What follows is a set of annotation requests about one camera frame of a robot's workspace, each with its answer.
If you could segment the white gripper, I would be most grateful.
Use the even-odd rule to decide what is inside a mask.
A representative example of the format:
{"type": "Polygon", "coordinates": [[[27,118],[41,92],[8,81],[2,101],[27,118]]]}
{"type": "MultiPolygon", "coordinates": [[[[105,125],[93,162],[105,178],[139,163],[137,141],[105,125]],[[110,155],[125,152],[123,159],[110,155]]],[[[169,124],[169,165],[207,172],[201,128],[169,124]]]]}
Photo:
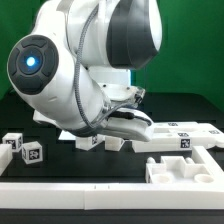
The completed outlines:
{"type": "Polygon", "coordinates": [[[105,135],[127,140],[149,142],[152,138],[154,130],[153,122],[149,118],[146,118],[145,120],[143,120],[143,118],[143,115],[141,115],[140,117],[135,117],[131,120],[110,117],[106,122],[105,127],[100,126],[95,129],[84,127],[77,130],[69,130],[60,126],[56,121],[42,115],[38,111],[34,111],[33,115],[33,120],[39,124],[51,124],[65,132],[69,132],[74,136],[81,138],[91,137],[95,135],[105,135]]]}

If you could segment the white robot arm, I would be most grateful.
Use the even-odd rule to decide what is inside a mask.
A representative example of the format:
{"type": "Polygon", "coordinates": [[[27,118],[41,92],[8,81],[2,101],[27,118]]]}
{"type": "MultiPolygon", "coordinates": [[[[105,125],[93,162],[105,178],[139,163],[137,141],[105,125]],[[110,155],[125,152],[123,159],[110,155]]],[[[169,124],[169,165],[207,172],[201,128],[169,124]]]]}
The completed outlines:
{"type": "Polygon", "coordinates": [[[37,122],[149,141],[153,123],[137,109],[144,89],[103,79],[108,69],[143,68],[161,42],[157,0],[46,0],[9,54],[8,78],[37,122]]]}

